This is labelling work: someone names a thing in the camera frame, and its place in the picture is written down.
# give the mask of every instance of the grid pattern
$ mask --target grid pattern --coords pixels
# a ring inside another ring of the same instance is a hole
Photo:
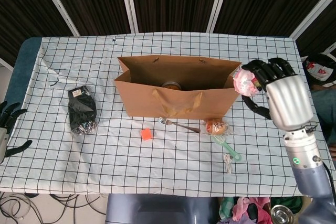
[[[9,145],[21,145],[27,139],[33,143],[0,166],[1,190],[300,195],[282,144],[283,132],[272,121],[250,111],[241,97],[225,115],[234,132],[226,137],[227,142],[243,157],[232,164],[232,174],[224,173],[225,150],[206,134],[163,125],[154,118],[129,117],[113,83],[122,73],[117,57],[148,54],[193,55],[242,63],[282,57],[297,74],[304,75],[290,38],[200,33],[43,38],[23,104],[28,112],[17,120]],[[67,92],[81,85],[95,94],[98,132],[72,136]],[[254,101],[267,105],[262,94]],[[178,122],[202,127],[199,120]],[[154,139],[142,141],[140,130],[147,127],[153,130]],[[322,158],[334,170],[320,126],[315,134]]]

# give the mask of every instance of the black package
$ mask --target black package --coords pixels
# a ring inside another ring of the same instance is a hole
[[[68,91],[69,118],[73,134],[82,135],[97,130],[97,109],[93,95],[86,86]]]

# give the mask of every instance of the black cable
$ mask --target black cable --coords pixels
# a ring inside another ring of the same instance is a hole
[[[61,203],[63,206],[66,206],[66,207],[69,207],[69,208],[73,208],[73,206],[67,206],[67,205],[63,204],[62,201],[60,201],[60,200],[57,199],[57,198],[54,198],[52,195],[50,195],[50,196],[51,196],[54,200],[56,200],[56,201],[58,201],[59,203]],[[93,202],[95,202],[95,201],[98,200],[99,198],[100,198],[100,196],[99,196],[98,198],[94,199],[93,201],[90,201],[90,204],[93,203]],[[76,206],[76,208],[85,207],[85,206],[88,206],[88,205],[89,205],[89,204],[86,203],[86,204],[81,205],[81,206]]]
[[[91,205],[91,202],[89,202],[89,197],[88,197],[88,195],[85,195],[85,199],[86,199],[86,202],[89,204],[89,206],[90,206],[94,211],[100,213],[101,215],[106,215],[105,213],[103,213],[103,212],[97,210],[96,208],[94,208],[94,207]]]
[[[12,216],[9,215],[9,213],[7,213],[4,209],[2,209],[0,207],[0,212],[3,214],[3,216],[5,216],[6,218],[11,218],[13,221],[15,221],[16,224],[19,224],[19,222],[17,222],[17,220],[15,218],[13,218]]]
[[[64,208],[63,208],[63,211],[62,211],[62,214],[61,214],[61,216],[57,219],[57,220],[55,220],[55,221],[53,221],[53,222],[49,222],[49,223],[44,223],[44,224],[54,224],[54,223],[56,223],[57,221],[59,221],[62,217],[63,217],[63,215],[64,215],[64,213],[65,213],[65,210],[67,209],[67,205],[65,204],[64,205]]]
[[[72,200],[74,200],[74,199],[77,197],[76,194],[70,194],[70,195],[67,196],[67,197],[60,197],[60,196],[56,196],[56,195],[54,195],[54,194],[50,194],[50,196],[51,196],[53,199],[55,199],[55,200],[57,200],[57,201],[62,201],[62,202],[65,202],[65,201],[72,201]]]
[[[77,202],[77,198],[78,198],[78,195],[77,195],[77,197],[75,198],[75,203],[74,203],[74,213],[73,213],[73,216],[74,216],[74,217],[73,217],[73,218],[74,218],[74,219],[73,219],[73,220],[74,220],[73,222],[74,222],[74,223],[73,223],[73,224],[76,224],[76,213],[75,213],[75,211],[76,211],[76,202]]]
[[[332,190],[332,196],[334,198],[334,203],[335,203],[335,206],[336,206],[336,192],[335,192],[335,185],[334,185],[334,181],[333,181],[333,178],[332,178],[332,174],[331,174],[329,168],[326,166],[326,164],[324,162],[323,162],[323,165],[324,165],[325,170],[327,171],[328,176],[329,176],[331,190]]]
[[[12,200],[15,200],[15,201],[18,203],[18,205],[19,205],[17,211],[15,212],[15,214],[13,214],[13,216],[15,217],[15,216],[17,215],[17,213],[18,213],[18,212],[20,211],[20,209],[21,209],[21,203],[20,203],[20,201],[18,201],[18,200],[16,200],[16,199],[9,199],[9,200],[3,202],[2,204],[0,204],[0,207],[1,207],[2,205],[4,205],[5,203],[7,203],[7,202],[9,202],[9,201],[12,201]]]

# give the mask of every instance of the green light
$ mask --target green light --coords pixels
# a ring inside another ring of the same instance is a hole
[[[295,158],[293,158],[293,162],[298,165],[298,164],[300,164],[300,159],[295,157]]]

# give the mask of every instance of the brown paper bag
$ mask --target brown paper bag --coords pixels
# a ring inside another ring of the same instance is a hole
[[[129,116],[179,119],[221,118],[238,93],[232,74],[240,62],[204,57],[120,57],[124,73],[115,84]],[[167,81],[182,90],[162,88]]]

